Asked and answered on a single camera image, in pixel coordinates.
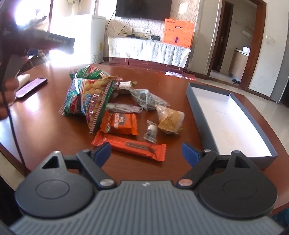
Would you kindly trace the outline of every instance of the stainless steel refrigerator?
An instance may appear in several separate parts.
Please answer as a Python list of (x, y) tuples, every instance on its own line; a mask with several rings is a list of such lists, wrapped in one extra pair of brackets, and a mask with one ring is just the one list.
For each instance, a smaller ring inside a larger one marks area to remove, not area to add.
[(286, 48), (281, 64), (280, 72), (270, 96), (271, 100), (279, 103), (280, 101), (289, 104), (289, 24)]

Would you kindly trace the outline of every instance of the small wrapped candy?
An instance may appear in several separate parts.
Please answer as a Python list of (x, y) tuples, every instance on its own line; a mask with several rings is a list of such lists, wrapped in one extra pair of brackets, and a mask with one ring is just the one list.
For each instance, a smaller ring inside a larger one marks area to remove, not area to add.
[(148, 127), (147, 127), (147, 132), (144, 134), (144, 139), (146, 139), (147, 141), (150, 141), (152, 143), (156, 143), (157, 142), (157, 133), (158, 133), (158, 126), (151, 122), (151, 121), (147, 121), (148, 123)]

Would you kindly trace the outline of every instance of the kitchen counter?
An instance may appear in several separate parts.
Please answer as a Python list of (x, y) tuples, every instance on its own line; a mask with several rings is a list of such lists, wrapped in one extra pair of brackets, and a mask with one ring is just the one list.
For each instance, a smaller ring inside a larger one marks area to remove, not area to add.
[(232, 62), (229, 68), (229, 74), (232, 78), (241, 81), (249, 55), (244, 51), (235, 49)]
[(239, 49), (237, 49), (237, 48), (236, 48), (234, 51), (240, 52), (240, 53), (242, 53), (242, 54), (244, 54), (244, 55), (246, 55), (246, 56), (249, 56), (248, 53), (246, 53), (246, 52), (244, 52), (244, 51), (242, 51), (242, 50), (239, 50)]

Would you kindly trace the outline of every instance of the gray ridged plate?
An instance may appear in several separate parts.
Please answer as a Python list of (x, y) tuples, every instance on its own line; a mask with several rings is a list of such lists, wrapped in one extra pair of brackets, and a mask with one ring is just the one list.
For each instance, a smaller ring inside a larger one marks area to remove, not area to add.
[(123, 181), (103, 190), (74, 216), (41, 220), (24, 216), (11, 230), (21, 235), (265, 235), (282, 228), (269, 217), (232, 221), (205, 209), (190, 190), (171, 181)]

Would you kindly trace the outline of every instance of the orange snack package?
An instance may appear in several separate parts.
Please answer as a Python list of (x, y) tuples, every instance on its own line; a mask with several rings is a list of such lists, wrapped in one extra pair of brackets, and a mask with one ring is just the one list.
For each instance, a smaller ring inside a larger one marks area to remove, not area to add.
[(92, 144), (95, 146), (99, 146), (104, 142), (109, 142), (112, 149), (123, 153), (148, 157), (156, 161), (165, 160), (166, 144), (140, 142), (110, 134), (105, 134), (102, 131), (99, 131), (96, 134), (94, 140), (92, 141)]
[(138, 135), (136, 115), (134, 113), (104, 112), (100, 130), (104, 133)]

